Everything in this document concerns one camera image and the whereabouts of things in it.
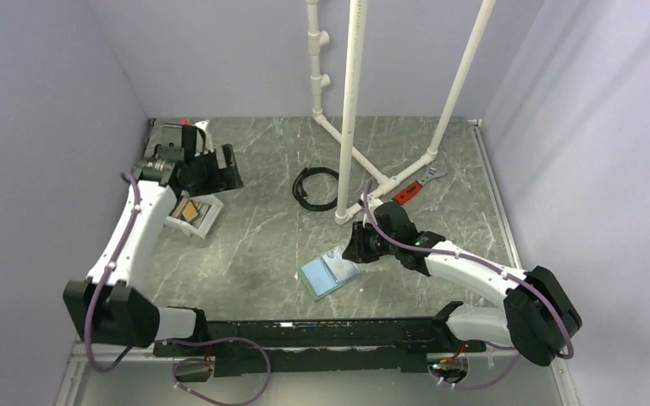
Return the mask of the green card holder wallet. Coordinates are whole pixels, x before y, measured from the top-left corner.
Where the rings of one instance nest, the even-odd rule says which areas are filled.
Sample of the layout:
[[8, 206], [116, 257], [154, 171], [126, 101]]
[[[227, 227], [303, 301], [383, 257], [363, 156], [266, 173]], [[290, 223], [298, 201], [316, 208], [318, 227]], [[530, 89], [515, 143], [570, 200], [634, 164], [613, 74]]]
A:
[[334, 247], [301, 266], [296, 276], [314, 300], [320, 300], [361, 274], [354, 262], [343, 257], [343, 248]]

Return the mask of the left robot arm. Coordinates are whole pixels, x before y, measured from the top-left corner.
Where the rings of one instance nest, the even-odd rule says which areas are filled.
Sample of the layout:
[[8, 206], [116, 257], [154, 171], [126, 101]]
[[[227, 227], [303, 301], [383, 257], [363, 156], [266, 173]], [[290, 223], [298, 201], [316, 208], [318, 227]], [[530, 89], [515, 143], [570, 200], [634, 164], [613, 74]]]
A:
[[209, 344], [205, 315], [198, 309], [158, 307], [142, 293], [157, 236], [185, 197], [233, 189], [243, 181], [234, 148], [216, 149], [208, 122], [166, 123], [176, 141], [156, 144], [123, 173], [130, 186], [123, 212], [107, 246], [82, 281], [70, 281], [63, 301], [84, 342], [145, 348], [176, 338], [189, 355]]

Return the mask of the gold VIP card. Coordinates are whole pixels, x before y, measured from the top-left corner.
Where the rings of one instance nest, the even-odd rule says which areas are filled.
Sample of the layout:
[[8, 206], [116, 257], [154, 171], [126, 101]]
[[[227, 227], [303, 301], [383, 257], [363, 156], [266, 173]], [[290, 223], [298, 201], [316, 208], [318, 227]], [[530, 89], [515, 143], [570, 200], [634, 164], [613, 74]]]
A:
[[198, 202], [187, 200], [180, 214], [183, 221], [193, 223], [200, 216], [200, 206]]

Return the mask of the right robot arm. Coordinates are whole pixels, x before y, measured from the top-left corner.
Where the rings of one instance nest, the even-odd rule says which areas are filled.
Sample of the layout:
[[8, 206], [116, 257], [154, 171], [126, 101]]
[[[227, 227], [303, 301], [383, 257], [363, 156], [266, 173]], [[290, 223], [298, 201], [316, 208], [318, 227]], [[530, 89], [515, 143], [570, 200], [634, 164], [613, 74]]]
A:
[[408, 270], [450, 281], [490, 302], [488, 307], [454, 304], [444, 312], [432, 329], [432, 339], [443, 351], [464, 341], [482, 341], [512, 347], [540, 366], [573, 357], [572, 338], [582, 319], [548, 268], [526, 271], [472, 254], [438, 233], [419, 230], [396, 202], [367, 209], [353, 223], [342, 254], [354, 263], [388, 255]]

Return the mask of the white plastic card tray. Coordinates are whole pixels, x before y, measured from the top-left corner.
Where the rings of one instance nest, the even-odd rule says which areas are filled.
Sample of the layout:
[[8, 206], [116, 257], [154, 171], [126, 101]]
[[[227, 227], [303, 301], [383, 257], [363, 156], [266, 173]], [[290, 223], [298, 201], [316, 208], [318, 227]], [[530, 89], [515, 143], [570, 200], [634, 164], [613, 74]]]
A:
[[186, 237], [204, 239], [223, 207], [224, 203], [215, 195], [189, 197], [182, 194], [166, 217], [165, 226], [181, 231]]

